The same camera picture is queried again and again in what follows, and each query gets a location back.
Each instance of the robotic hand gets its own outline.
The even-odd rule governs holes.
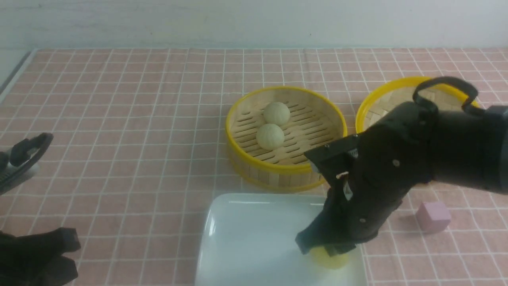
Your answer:
[[[37,161],[53,140],[50,133],[24,139],[0,152],[0,195],[30,179]],[[62,256],[81,248],[76,230],[15,237],[0,232],[0,285],[61,286],[78,277],[72,259]]]
[[[439,111],[419,91],[447,84],[468,99],[462,111]],[[508,106],[472,105],[478,91],[454,77],[421,83],[412,96],[365,132],[307,151],[330,184],[323,210],[296,236],[303,254],[324,246],[346,253],[377,236],[418,183],[438,181],[508,194]]]

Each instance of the yellow object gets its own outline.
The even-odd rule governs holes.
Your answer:
[[[314,263],[326,269],[339,269],[349,262],[347,253],[330,257],[323,246],[311,249],[310,257]]]
[[[405,77],[401,79],[396,79],[394,81],[390,81],[375,89],[371,94],[367,96],[367,98],[365,98],[365,100],[360,105],[360,108],[358,109],[355,124],[356,132],[360,133],[364,131],[364,121],[365,118],[367,117],[367,113],[370,111],[372,106],[385,94],[388,94],[394,90],[401,88],[411,88],[411,87],[415,88],[417,85],[429,79],[431,79],[431,77],[427,76]],[[458,100],[460,100],[460,102],[464,102],[467,99],[467,95],[465,95],[462,91],[446,84],[439,84],[432,88],[443,91],[451,96],[454,96]]]
[[[256,132],[265,124],[263,109],[282,102],[291,112],[281,126],[285,141],[274,151],[262,150]],[[324,178],[314,173],[303,152],[347,135],[344,116],[327,98],[297,87],[269,87],[242,97],[226,118],[227,152],[233,169],[245,180],[279,192],[315,188]]]

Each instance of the white wall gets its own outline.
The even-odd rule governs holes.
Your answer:
[[[1,0],[0,48],[508,46],[507,0]]]

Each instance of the label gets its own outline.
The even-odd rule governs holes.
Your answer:
[[[351,188],[349,187],[349,183],[346,181],[344,184],[344,188],[342,189],[344,192],[344,196],[346,197],[346,200],[350,201],[353,197],[353,192],[351,191]]]

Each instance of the yellow steamer rim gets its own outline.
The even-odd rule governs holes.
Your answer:
[[[416,86],[430,79],[431,77],[427,76],[405,77],[390,81],[375,89],[365,98],[358,109],[355,123],[356,132],[365,131],[366,119],[370,118],[374,109],[377,110],[377,116],[382,117],[383,114],[379,114],[378,111],[385,113],[404,101],[412,101],[412,94]],[[401,90],[403,94],[391,99],[390,97],[399,89],[404,89]],[[465,93],[446,84],[439,84],[420,91],[420,95],[434,101],[440,110],[461,110],[462,103],[467,99]]]
[[[263,109],[270,102],[286,104],[290,121],[281,126],[284,145],[261,149],[256,132],[266,122]],[[228,156],[233,169],[246,181],[278,192],[297,192],[325,182],[312,171],[303,152],[347,136],[340,110],[327,98],[298,87],[269,87],[238,100],[226,118]]]

